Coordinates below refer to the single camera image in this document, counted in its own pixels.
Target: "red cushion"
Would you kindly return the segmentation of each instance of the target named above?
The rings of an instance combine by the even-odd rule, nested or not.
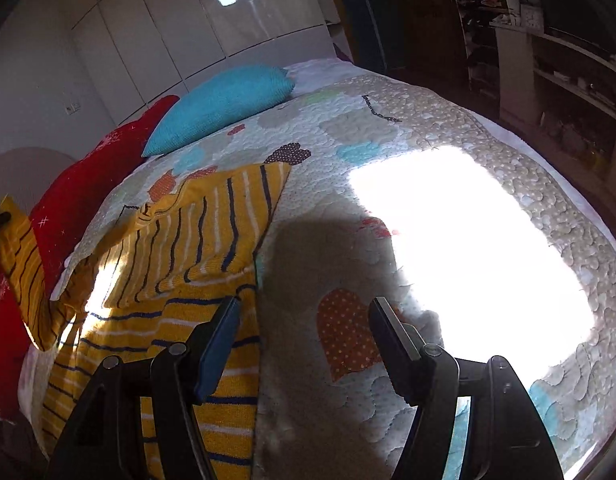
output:
[[[19,410],[16,391],[29,346],[30,337],[0,264],[0,418],[12,420]]]
[[[99,142],[92,152],[63,171],[30,212],[49,296],[63,262],[83,237],[105,197],[143,161],[141,153],[161,118],[179,100],[166,96],[138,120]],[[0,265],[0,417],[18,412],[17,389],[30,338]]]
[[[140,119],[105,136],[83,160],[63,171],[32,208],[30,222],[43,260],[48,295],[99,206],[142,163],[148,138],[177,101],[174,95],[163,97]]]

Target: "white wardrobe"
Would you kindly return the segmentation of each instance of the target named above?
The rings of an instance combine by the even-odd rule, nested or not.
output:
[[[227,68],[333,57],[316,0],[60,0],[116,124]]]

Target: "clamp jaw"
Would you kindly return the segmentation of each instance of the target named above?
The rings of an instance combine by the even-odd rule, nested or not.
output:
[[[68,419],[46,480],[147,480],[140,398],[152,397],[161,465],[168,480],[216,480],[193,413],[216,390],[239,327],[239,301],[226,297],[185,343],[155,358],[108,356]]]
[[[401,323],[385,298],[373,300],[368,316],[395,393],[418,406],[392,480],[443,477],[458,397],[470,397],[459,480],[563,480],[546,428],[506,359],[453,358]]]

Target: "bedspread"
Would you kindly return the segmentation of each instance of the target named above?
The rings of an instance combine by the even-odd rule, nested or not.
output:
[[[374,296],[457,357],[505,356],[564,471],[607,440],[616,251],[541,165],[424,88],[357,76],[152,158],[105,200],[62,283],[128,208],[274,161],[294,168],[256,260],[255,478],[389,478],[414,408],[369,336]],[[446,478],[467,413],[459,402]]]

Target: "blue pillow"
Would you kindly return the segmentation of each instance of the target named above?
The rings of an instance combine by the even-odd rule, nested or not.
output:
[[[173,152],[277,106],[294,88],[294,82],[285,74],[281,68],[254,65],[214,76],[168,110],[148,139],[143,156]]]

